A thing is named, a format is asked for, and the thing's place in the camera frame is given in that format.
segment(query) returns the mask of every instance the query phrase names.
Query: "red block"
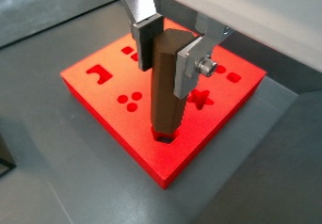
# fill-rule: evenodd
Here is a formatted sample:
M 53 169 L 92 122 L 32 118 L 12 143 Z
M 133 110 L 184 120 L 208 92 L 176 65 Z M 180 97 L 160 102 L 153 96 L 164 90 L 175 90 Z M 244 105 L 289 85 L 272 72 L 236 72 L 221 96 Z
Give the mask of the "red block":
M 183 29 L 165 21 L 168 27 Z M 200 76 L 169 144 L 156 141 L 150 131 L 150 70 L 138 70 L 129 35 L 61 72 L 69 91 L 161 188 L 215 137 L 265 74 L 221 47 L 213 53 L 219 68 L 209 78 Z

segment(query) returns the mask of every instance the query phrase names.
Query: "brown block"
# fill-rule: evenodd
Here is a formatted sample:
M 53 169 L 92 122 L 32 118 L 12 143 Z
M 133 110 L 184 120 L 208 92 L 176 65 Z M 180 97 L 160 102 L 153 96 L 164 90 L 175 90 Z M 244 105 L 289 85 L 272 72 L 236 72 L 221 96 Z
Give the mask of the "brown block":
M 185 98 L 173 95 L 176 53 L 193 40 L 191 32 L 167 29 L 153 39 L 150 121 L 156 132 L 171 135 L 181 124 Z

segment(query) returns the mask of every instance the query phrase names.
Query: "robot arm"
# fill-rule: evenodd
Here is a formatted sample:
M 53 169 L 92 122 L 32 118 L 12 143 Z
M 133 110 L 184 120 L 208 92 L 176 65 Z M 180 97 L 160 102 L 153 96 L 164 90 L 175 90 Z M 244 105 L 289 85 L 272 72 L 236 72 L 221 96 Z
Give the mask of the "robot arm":
M 152 40 L 163 31 L 163 17 L 156 12 L 153 0 L 120 0 L 125 8 L 132 37 L 137 44 L 138 68 L 152 67 Z M 199 74 L 211 76 L 216 63 L 209 59 L 211 51 L 232 29 L 197 13 L 195 27 L 203 33 L 177 53 L 173 94 L 184 98 L 196 87 Z

